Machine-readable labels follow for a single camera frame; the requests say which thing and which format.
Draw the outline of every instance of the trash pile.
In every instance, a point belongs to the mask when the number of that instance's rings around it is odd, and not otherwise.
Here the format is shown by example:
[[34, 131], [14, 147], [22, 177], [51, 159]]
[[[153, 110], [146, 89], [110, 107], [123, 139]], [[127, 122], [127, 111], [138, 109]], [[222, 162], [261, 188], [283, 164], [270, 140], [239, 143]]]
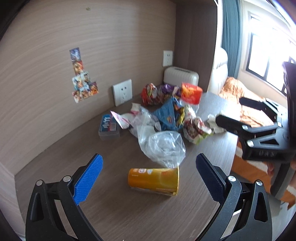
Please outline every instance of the trash pile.
[[110, 115], [103, 116], [99, 129], [101, 139], [119, 136], [119, 126], [128, 129], [138, 138], [143, 153], [166, 167], [131, 169], [128, 175], [131, 187], [170, 196], [177, 194], [179, 165], [186, 153], [181, 133], [191, 143], [199, 144], [209, 135], [224, 131], [215, 125], [215, 116], [208, 116], [209, 126], [197, 116], [201, 95], [200, 87], [187, 83], [182, 83], [182, 87], [164, 84], [158, 90], [151, 83], [143, 88], [141, 97], [144, 106], [162, 104], [156, 111], [150, 112], [132, 103], [129, 113], [120, 115], [111, 111]]

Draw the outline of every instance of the blue label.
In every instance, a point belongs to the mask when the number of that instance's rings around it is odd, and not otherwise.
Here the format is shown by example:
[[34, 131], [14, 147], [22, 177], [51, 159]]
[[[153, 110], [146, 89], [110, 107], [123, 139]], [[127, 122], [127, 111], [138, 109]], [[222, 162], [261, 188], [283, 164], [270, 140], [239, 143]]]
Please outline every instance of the blue label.
[[112, 115], [107, 114], [102, 117], [100, 132], [116, 131], [116, 127], [117, 122]]

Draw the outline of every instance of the white headboard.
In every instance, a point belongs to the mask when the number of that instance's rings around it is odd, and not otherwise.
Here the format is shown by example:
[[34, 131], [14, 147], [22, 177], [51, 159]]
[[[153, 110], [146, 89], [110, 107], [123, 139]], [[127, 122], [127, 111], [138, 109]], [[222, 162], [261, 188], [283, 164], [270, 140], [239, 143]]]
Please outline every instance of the white headboard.
[[228, 77], [227, 69], [228, 56], [224, 49], [218, 48], [215, 51], [213, 70], [207, 90], [218, 95]]

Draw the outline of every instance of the collage of stickers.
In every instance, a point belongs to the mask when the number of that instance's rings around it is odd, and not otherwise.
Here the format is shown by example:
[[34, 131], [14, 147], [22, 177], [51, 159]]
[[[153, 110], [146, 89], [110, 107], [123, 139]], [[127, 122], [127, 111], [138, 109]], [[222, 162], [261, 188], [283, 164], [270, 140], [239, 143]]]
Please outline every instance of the collage of stickers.
[[71, 49], [70, 56], [76, 74], [76, 76], [72, 78], [74, 85], [72, 95], [75, 102], [78, 103], [97, 94], [99, 91], [96, 82], [91, 82], [89, 73], [84, 71], [79, 48]]

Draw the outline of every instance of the orange and white striped blanket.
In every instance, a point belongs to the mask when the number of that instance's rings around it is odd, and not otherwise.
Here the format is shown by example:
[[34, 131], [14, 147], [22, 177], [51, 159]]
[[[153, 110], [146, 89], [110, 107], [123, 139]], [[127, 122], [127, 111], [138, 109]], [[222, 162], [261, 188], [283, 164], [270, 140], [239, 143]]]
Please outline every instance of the orange and white striped blanket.
[[[263, 111], [242, 106], [239, 103], [239, 99], [241, 97], [254, 100], [264, 100], [264, 98], [259, 97], [248, 90], [239, 80], [229, 77], [226, 80], [219, 96], [238, 105], [238, 109], [240, 111], [240, 121], [249, 124], [252, 127], [269, 126], [273, 124]], [[256, 179], [262, 180], [266, 191], [270, 192], [271, 177], [267, 175], [267, 165], [263, 162], [243, 160], [240, 142], [237, 143], [237, 149], [231, 170], [250, 182], [254, 182]], [[291, 207], [295, 203], [295, 197], [296, 190], [289, 186], [281, 200], [288, 202], [289, 207]]]

